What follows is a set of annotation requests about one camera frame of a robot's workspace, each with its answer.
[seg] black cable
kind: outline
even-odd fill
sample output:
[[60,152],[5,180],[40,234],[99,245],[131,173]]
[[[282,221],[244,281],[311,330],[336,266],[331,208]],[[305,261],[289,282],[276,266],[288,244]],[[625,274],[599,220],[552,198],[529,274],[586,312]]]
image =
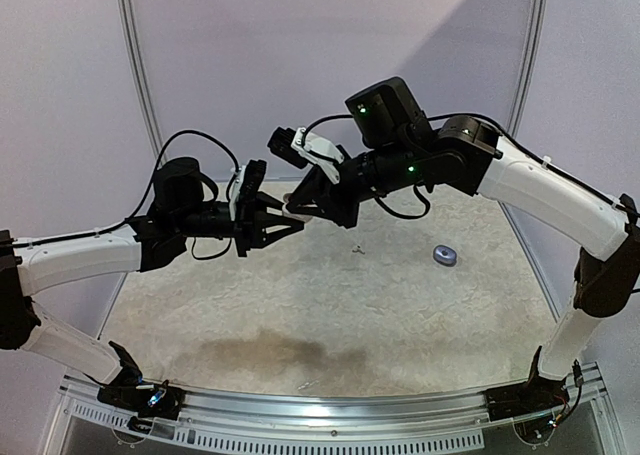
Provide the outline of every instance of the black cable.
[[427,213],[429,213],[429,210],[431,209],[431,203],[429,202],[429,200],[427,200],[427,198],[424,195],[422,195],[418,191],[418,186],[417,185],[413,186],[413,193],[416,196],[416,198],[418,200],[420,200],[422,202],[422,204],[424,205],[424,212],[421,213],[420,215],[407,215],[407,214],[404,214],[404,213],[399,213],[399,212],[396,212],[391,207],[389,207],[389,205],[384,203],[382,200],[380,200],[379,197],[376,197],[374,200],[380,206],[380,208],[382,208],[389,215],[392,215],[392,216],[394,216],[396,218],[399,218],[401,220],[419,220],[420,218],[425,217],[427,215]]
[[[238,159],[233,154],[233,152],[231,150],[229,150],[229,148],[227,148],[227,146],[225,144],[223,144],[221,141],[219,141],[218,139],[212,137],[211,135],[208,135],[208,134],[206,134],[204,132],[201,132],[199,130],[192,130],[192,129],[180,130],[179,132],[176,132],[173,135],[171,135],[171,137],[169,137],[169,140],[167,140],[164,143],[164,145],[162,146],[162,148],[160,149],[160,153],[158,154],[158,158],[156,158],[156,163],[155,163],[155,165],[153,167],[153,172],[151,173],[151,178],[149,179],[149,183],[147,184],[147,188],[144,191],[144,195],[142,196],[142,199],[140,200],[140,203],[138,203],[138,206],[133,210],[133,212],[131,212],[131,215],[126,217],[122,222],[117,223],[115,225],[111,225],[110,227],[106,227],[106,228],[100,229],[98,231],[94,231],[94,232],[81,232],[81,233],[73,233],[73,234],[69,234],[69,235],[61,235],[59,237],[41,238],[39,240],[34,240],[33,242],[30,242],[30,243],[29,242],[15,243],[15,244],[13,244],[13,248],[27,248],[27,247],[31,247],[31,246],[37,247],[39,245],[46,245],[48,243],[66,242],[68,240],[77,240],[77,239],[80,239],[80,238],[94,237],[96,235],[104,235],[105,233],[112,232],[112,231],[117,230],[118,228],[121,228],[124,225],[126,225],[127,224],[126,220],[128,218],[132,218],[132,217],[135,217],[137,215],[137,213],[140,211],[140,209],[144,205],[145,200],[149,196],[149,192],[151,191],[151,187],[153,186],[153,174],[155,173],[155,171],[160,166],[160,163],[162,161],[162,157],[164,156],[164,153],[167,151],[167,148],[169,147],[169,145],[176,138],[181,137],[182,135],[196,135],[198,137],[201,137],[201,138],[204,138],[206,140],[209,140],[212,143],[215,143],[227,155],[229,155],[229,158],[231,158],[231,161],[233,162],[233,166],[235,168],[235,172],[237,173],[240,170],[240,164],[238,163]],[[228,198],[229,198],[229,187],[227,187],[227,199]]]
[[[311,133],[311,130],[313,130],[315,127],[317,127],[321,123],[329,122],[331,120],[342,120],[342,119],[348,119],[348,118],[353,118],[353,115],[351,115],[350,113],[343,113],[339,115],[329,115],[327,117],[319,118],[315,122],[305,127],[304,131],[302,132],[302,139],[300,140],[300,146],[304,149],[305,145],[307,144],[307,135]],[[313,150],[307,150],[307,153],[309,153],[310,155],[313,155],[316,158],[319,158],[320,160],[336,163],[336,160],[334,160],[333,158],[327,157],[326,155],[323,155],[318,152],[314,152]]]
[[197,238],[193,239],[193,243],[191,244],[191,256],[194,258],[194,260],[198,260],[198,261],[206,261],[206,260],[215,260],[216,258],[220,258],[223,255],[226,255],[229,252],[229,249],[231,249],[231,242],[233,241],[232,238],[229,239],[229,243],[227,243],[227,247],[216,253],[215,255],[207,255],[206,257],[199,257],[194,253],[194,249],[196,248],[196,242],[198,241]]
[[[509,135],[507,133],[507,131],[504,129],[504,127],[502,127],[493,118],[487,117],[486,115],[481,115],[479,113],[448,113],[448,114],[445,114],[445,115],[438,115],[436,117],[429,117],[428,120],[430,122],[437,121],[437,120],[444,120],[446,118],[451,118],[451,117],[454,117],[456,115],[466,115],[466,116],[469,116],[469,117],[477,118],[478,120],[482,120],[483,122],[487,122],[490,125],[493,125],[493,127],[495,129],[497,129],[498,132],[500,132],[500,135],[502,135],[507,140],[509,140],[509,142],[511,142],[522,153],[524,153],[525,155],[527,155],[528,157],[530,157],[531,159],[535,160],[538,163],[544,163],[544,160],[542,160],[542,158],[540,158],[538,155],[533,153],[528,148],[522,146],[519,142],[516,141],[515,138],[513,138],[513,136],[511,136],[511,135]],[[629,207],[625,207],[624,205],[621,205],[621,204],[614,204],[613,200],[611,200],[609,197],[607,197],[602,192],[596,190],[592,186],[588,185],[587,183],[583,182],[582,180],[577,179],[573,175],[570,175],[569,173],[567,173],[564,170],[556,167],[555,165],[547,164],[546,167],[550,171],[555,173],[556,175],[559,175],[562,178],[564,178],[565,180],[568,180],[568,181],[570,181],[572,183],[575,183],[576,185],[578,185],[579,187],[583,188],[584,190],[586,190],[590,194],[594,195],[595,197],[599,198],[600,200],[602,200],[606,204],[611,205],[612,207],[614,207],[614,208],[616,208],[618,210],[622,210],[623,212],[625,212],[625,213],[627,213],[627,214],[629,214],[631,216],[635,216],[635,217],[640,216],[640,214],[637,211],[635,211],[635,210],[633,210],[633,209],[631,209]]]
[[558,420],[558,422],[556,423],[556,426],[560,426],[561,424],[563,424],[565,420],[569,418],[573,412],[575,412],[576,408],[578,408],[578,405],[580,405],[581,398],[582,398],[582,385],[578,387],[578,395],[576,396],[575,403],[573,404],[569,412],[567,412],[566,415],[564,415],[560,420]]

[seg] gray round object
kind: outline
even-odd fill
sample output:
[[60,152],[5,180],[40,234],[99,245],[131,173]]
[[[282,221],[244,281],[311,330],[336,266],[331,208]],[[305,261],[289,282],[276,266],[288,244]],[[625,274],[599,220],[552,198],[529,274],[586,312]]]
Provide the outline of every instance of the gray round object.
[[438,245],[433,249],[433,259],[440,265],[453,267],[458,262],[458,254],[453,248]]

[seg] black mounting bracket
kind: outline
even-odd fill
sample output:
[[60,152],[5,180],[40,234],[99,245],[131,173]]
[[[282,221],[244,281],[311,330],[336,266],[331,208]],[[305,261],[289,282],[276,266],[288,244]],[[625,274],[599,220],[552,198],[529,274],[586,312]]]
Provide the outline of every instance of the black mounting bracket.
[[491,421],[519,417],[563,405],[569,400],[565,388],[566,379],[548,380],[538,373],[540,351],[538,348],[526,382],[503,385],[485,390],[484,396]]

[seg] robotic arm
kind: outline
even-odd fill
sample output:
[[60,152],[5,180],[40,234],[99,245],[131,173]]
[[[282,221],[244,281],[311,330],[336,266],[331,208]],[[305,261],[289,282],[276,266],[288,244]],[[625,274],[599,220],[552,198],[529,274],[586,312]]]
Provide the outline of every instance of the robotic arm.
[[[514,417],[568,400],[565,379],[599,323],[624,308],[640,274],[640,231],[633,200],[612,201],[521,147],[495,122],[480,115],[427,118],[400,78],[373,85],[346,101],[371,150],[351,158],[341,146],[307,129],[278,128],[272,153],[312,168],[285,210],[357,224],[360,202],[378,203],[413,186],[446,184],[470,196],[520,208],[581,246],[577,289],[551,339],[540,347],[524,384],[487,390],[492,419]],[[446,120],[439,130],[430,121]],[[426,199],[425,213],[429,210]]]
[[[268,213],[281,210],[282,203],[258,190],[265,170],[264,161],[250,161],[236,174],[228,202],[219,202],[217,185],[200,172],[197,160],[178,158],[154,172],[155,199],[147,215],[109,231],[35,240],[14,240],[9,231],[0,232],[0,348],[39,353],[83,372],[101,386],[103,403],[141,417],[176,419],[183,390],[168,382],[145,382],[124,347],[93,339],[31,297],[96,275],[162,268],[186,251],[187,237],[234,240],[238,256],[246,257],[252,248],[302,230],[303,222]],[[213,200],[204,201],[203,184]]]

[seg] white plastic bracket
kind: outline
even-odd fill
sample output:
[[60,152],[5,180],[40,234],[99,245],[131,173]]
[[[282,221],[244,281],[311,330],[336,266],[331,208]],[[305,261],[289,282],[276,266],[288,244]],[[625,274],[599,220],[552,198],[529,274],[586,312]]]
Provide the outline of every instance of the white plastic bracket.
[[[338,172],[335,164],[344,162],[344,155],[330,140],[320,137],[313,132],[308,133],[305,139],[304,133],[304,127],[296,130],[296,134],[291,142],[291,148],[298,152],[305,160],[320,167],[331,183],[334,185],[338,184],[340,182],[340,172]],[[319,158],[316,154],[332,161]]]
[[240,196],[240,188],[244,183],[244,174],[246,170],[247,166],[242,165],[242,167],[240,167],[240,171],[238,171],[232,182],[231,192],[229,193],[229,215],[231,220],[236,219],[236,204],[238,203],[238,197]]

